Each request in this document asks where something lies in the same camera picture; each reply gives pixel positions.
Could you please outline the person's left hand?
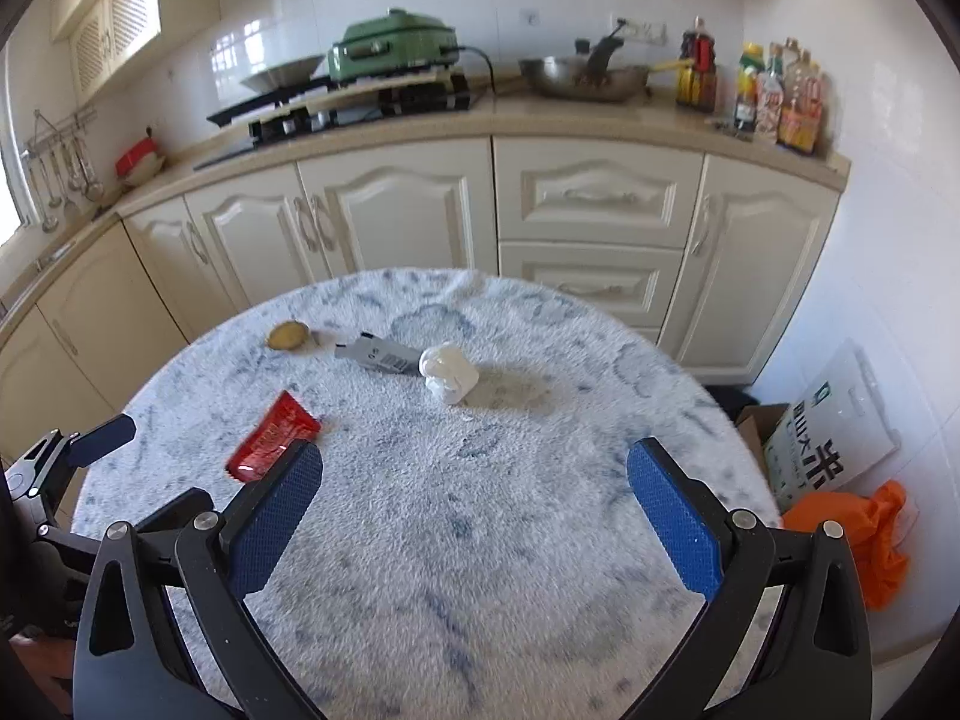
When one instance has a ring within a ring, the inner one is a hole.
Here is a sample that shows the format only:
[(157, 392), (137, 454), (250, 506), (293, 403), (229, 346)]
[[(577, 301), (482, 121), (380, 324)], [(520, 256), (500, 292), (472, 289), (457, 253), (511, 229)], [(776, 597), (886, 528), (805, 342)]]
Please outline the person's left hand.
[(15, 635), (10, 644), (47, 699), (65, 717), (70, 717), (75, 642), (47, 635), (36, 639)]

